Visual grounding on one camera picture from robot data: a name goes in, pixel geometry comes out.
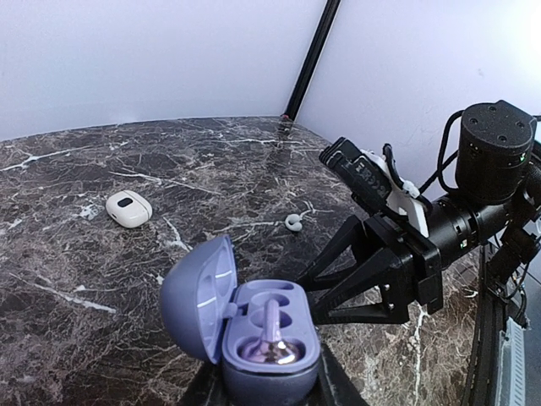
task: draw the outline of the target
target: black mount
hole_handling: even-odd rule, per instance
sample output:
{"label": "black mount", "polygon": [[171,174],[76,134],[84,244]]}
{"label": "black mount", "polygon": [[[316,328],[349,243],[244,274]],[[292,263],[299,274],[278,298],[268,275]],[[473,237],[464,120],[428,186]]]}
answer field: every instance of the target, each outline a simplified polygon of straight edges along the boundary
{"label": "black mount", "polygon": [[[347,249],[355,265],[322,273]],[[351,216],[296,281],[307,292],[327,290],[311,305],[315,324],[402,324],[414,300],[432,314],[443,307],[440,257],[420,234],[403,232],[380,215],[364,222]],[[344,302],[378,287],[381,302],[340,308]]]}

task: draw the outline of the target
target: black pole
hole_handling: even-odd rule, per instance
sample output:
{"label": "black pole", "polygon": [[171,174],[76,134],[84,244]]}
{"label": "black pole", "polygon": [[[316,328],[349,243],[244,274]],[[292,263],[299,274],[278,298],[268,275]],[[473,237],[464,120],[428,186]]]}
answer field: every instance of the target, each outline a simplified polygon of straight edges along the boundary
{"label": "black pole", "polygon": [[298,110],[301,107],[304,95],[306,95],[306,90],[308,89],[310,80],[314,75],[315,66],[320,59],[321,51],[323,50],[323,46],[325,45],[325,40],[329,35],[329,31],[331,31],[332,22],[335,19],[336,11],[338,10],[339,5],[340,0],[327,0],[325,9],[321,15],[320,23],[314,34],[314,39],[312,40],[312,44],[310,45],[306,59],[304,59],[303,68],[298,76],[297,84],[293,89],[293,93],[291,94],[291,98],[287,104],[286,112],[284,113],[284,116],[293,121],[297,117]]}

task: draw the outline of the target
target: dark marble surface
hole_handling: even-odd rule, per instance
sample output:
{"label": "dark marble surface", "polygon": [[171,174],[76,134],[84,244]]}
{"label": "dark marble surface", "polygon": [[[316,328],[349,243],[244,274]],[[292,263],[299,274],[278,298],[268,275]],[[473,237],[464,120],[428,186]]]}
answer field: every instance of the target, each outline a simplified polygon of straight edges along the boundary
{"label": "dark marble surface", "polygon": [[[352,213],[319,164],[326,142],[278,118],[80,129],[0,144],[0,404],[175,404],[199,368],[164,331],[162,278],[230,233],[239,282],[300,272]],[[124,229],[123,189],[154,216]],[[283,226],[303,213],[303,231]],[[402,326],[322,326],[373,405],[457,404],[475,313],[476,257],[445,273],[445,308]],[[361,299],[369,302],[375,293]]]}

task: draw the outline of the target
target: black cable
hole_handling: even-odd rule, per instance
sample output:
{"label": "black cable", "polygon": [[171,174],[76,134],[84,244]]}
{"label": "black cable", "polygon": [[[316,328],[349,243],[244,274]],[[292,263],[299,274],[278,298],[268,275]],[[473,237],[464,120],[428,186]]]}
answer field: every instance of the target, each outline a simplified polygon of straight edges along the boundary
{"label": "black cable", "polygon": [[524,290],[524,288],[520,287],[519,290],[521,291],[522,299],[521,299],[521,307],[518,309],[518,312],[516,313],[516,321],[520,323],[520,320],[526,314],[527,296],[526,296],[526,290]]}
{"label": "black cable", "polygon": [[398,176],[398,171],[396,170],[395,158],[392,153],[391,144],[383,145],[383,156],[385,157],[385,160],[387,162],[387,167],[389,168],[389,174],[392,181],[395,183],[396,186],[402,189],[404,187],[404,182],[402,181],[402,179],[400,179],[400,176]]}
{"label": "black cable", "polygon": [[436,172],[438,173],[438,180],[440,181],[441,187],[447,193],[457,192],[458,189],[453,189],[445,183],[445,180],[443,178],[443,158],[445,157],[445,150],[447,149],[447,142],[449,141],[449,133],[451,132],[451,126],[459,117],[462,116],[463,112],[464,110],[460,110],[449,117],[443,130],[443,136],[441,137],[440,154],[438,154],[438,166]]}
{"label": "black cable", "polygon": [[520,281],[518,281],[513,291],[507,296],[504,296],[502,299],[508,300],[508,299],[513,299],[515,297],[516,293],[522,288],[522,284],[524,283],[524,280],[526,279],[527,269],[529,267],[530,267],[530,263],[528,262],[526,266],[524,266],[524,272],[522,273],[521,279]]}
{"label": "black cable", "polygon": [[[445,171],[445,169],[451,165],[451,163],[456,159],[456,157],[458,156],[458,150],[456,150],[455,152],[452,153],[451,156],[449,156],[445,162],[443,162],[443,167],[442,167],[442,170]],[[430,187],[431,184],[434,183],[434,181],[438,178],[438,171],[436,170],[434,173],[432,173],[432,175],[430,175],[430,178],[428,178],[426,180],[426,182],[424,182],[423,186],[421,186],[419,188],[419,192],[421,193],[424,193],[426,191],[426,189],[428,189]]]}
{"label": "black cable", "polygon": [[[396,184],[396,186],[403,190],[404,181],[400,178],[400,176],[398,175],[398,171],[396,170],[395,157],[392,152],[391,144],[383,145],[383,156],[385,157],[385,161],[387,162],[387,167],[389,168],[389,174],[392,181]],[[428,200],[422,194],[417,196],[415,200],[418,200],[423,204],[424,209],[428,215],[432,213],[432,210],[434,208],[432,207],[432,203],[430,202],[430,200]]]}

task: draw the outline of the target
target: earbuds case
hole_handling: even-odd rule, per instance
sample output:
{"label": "earbuds case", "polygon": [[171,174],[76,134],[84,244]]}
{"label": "earbuds case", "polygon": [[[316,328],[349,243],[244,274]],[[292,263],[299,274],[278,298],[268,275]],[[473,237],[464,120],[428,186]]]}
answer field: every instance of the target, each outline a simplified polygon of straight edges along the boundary
{"label": "earbuds case", "polygon": [[107,213],[118,224],[126,228],[136,228],[152,217],[152,206],[138,193],[123,190],[107,199]]}
{"label": "earbuds case", "polygon": [[[298,351],[290,364],[253,362],[242,356],[245,346],[261,337],[270,300],[278,303],[283,340]],[[164,279],[160,301],[172,340],[192,357],[221,365],[237,406],[294,405],[314,386],[320,342],[306,293],[296,283],[275,279],[238,286],[228,236],[207,241],[184,256]]]}

